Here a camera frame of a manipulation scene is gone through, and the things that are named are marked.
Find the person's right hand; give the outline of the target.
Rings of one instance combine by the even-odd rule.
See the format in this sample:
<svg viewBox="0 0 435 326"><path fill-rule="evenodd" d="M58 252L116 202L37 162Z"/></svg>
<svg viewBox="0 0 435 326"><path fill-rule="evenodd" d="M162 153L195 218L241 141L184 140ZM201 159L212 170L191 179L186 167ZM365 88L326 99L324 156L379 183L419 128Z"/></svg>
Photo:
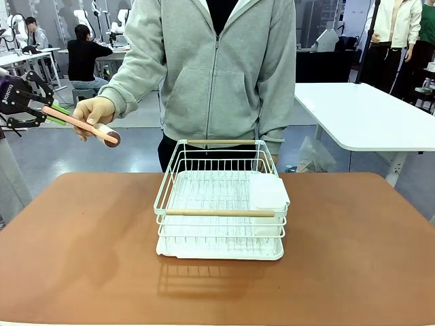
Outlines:
<svg viewBox="0 0 435 326"><path fill-rule="evenodd" d="M109 124L113 121L114 114L114 104L106 98L97 96L78 102L72 116L94 126L95 124Z"/></svg>

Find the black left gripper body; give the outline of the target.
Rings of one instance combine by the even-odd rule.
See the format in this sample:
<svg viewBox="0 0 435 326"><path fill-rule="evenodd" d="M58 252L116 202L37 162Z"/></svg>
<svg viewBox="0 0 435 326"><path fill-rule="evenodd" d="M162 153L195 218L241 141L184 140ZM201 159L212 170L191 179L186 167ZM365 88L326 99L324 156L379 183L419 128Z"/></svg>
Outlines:
<svg viewBox="0 0 435 326"><path fill-rule="evenodd" d="M1 113L13 115L25 112L28 100L18 92L27 90L28 85L23 78L1 73Z"/></svg>

